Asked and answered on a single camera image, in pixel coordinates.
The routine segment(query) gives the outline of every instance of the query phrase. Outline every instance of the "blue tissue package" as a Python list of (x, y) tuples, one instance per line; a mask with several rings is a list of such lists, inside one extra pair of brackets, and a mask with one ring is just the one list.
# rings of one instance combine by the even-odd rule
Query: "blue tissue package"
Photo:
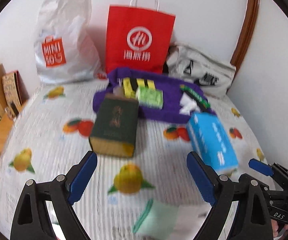
[(195, 112), (186, 128), (193, 150), (218, 175), (229, 173), (238, 167), (235, 151), (217, 116)]

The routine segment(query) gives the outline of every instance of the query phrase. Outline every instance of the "yellow fruit print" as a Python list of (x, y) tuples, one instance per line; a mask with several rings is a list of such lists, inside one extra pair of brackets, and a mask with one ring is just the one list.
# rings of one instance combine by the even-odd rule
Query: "yellow fruit print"
[(258, 156), (259, 160), (261, 162), (263, 162), (264, 159), (265, 159), (265, 156), (264, 156), (263, 152), (260, 150), (260, 148), (257, 148), (256, 153), (257, 153), (257, 156)]
[(14, 167), (19, 172), (29, 171), (35, 173), (32, 165), (31, 165), (32, 151), (29, 148), (22, 150), (19, 154), (17, 154), (9, 166)]
[(240, 113), (237, 111), (237, 109), (232, 108), (231, 112), (233, 113), (234, 116), (240, 117)]
[(114, 192), (121, 192), (123, 194), (134, 194), (140, 191), (141, 188), (155, 188), (145, 179), (143, 179), (140, 168), (133, 164), (128, 163), (124, 165), (119, 174), (114, 177), (114, 184), (108, 190), (108, 194)]
[(64, 97), (64, 87), (63, 86), (59, 86), (59, 87), (56, 87), (52, 90), (50, 90), (44, 98), (48, 98), (48, 99), (55, 99), (55, 98), (58, 98), (58, 97)]

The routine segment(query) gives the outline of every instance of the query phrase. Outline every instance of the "blue gripper pad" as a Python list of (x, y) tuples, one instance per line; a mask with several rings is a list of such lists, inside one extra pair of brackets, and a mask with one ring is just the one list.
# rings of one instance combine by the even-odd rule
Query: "blue gripper pad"
[(194, 158), (192, 153), (187, 155), (186, 164), (204, 201), (210, 203), (210, 205), (213, 206), (216, 203), (214, 185), (209, 180), (203, 168)]
[(265, 176), (273, 176), (274, 172), (271, 166), (268, 166), (265, 163), (262, 163), (256, 159), (251, 159), (248, 163), (248, 166), (255, 171), (258, 171)]
[(70, 196), (68, 198), (70, 205), (73, 205), (75, 202), (81, 199), (85, 188), (96, 169), (96, 166), (97, 155), (96, 153), (92, 153), (71, 183)]

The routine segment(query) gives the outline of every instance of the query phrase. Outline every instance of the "purple bag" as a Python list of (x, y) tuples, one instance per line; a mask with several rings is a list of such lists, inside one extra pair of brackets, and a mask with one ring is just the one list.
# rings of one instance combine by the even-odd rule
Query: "purple bag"
[(163, 91), (163, 108), (154, 109), (146, 106), (139, 106), (139, 117), (141, 118), (169, 123), (186, 124), (190, 119), (190, 116), (180, 114), (180, 109), (182, 108), (180, 106), (180, 99), (183, 95), (183, 92), (180, 89), (180, 85), (186, 85), (192, 88), (196, 93), (206, 99), (203, 91), (199, 88), (199, 86), (180, 79), (170, 78), (165, 75), (123, 67), (116, 68), (115, 70), (111, 71), (107, 77), (109, 79), (109, 84), (106, 90), (95, 93), (93, 98), (93, 110), (96, 113), (99, 110), (102, 101), (104, 100), (105, 94), (113, 93), (113, 88), (119, 85), (120, 79), (126, 77), (153, 80), (155, 83), (155, 88)]

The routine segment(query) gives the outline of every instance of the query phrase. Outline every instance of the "white nike bag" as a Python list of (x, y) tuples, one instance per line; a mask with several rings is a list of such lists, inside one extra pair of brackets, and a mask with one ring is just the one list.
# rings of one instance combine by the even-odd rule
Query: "white nike bag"
[(192, 82), (204, 93), (222, 98), (230, 88), (236, 67), (187, 45), (170, 48), (169, 76)]
[(41, 82), (88, 80), (101, 72), (88, 33), (91, 0), (44, 0), (38, 15), (34, 54)]

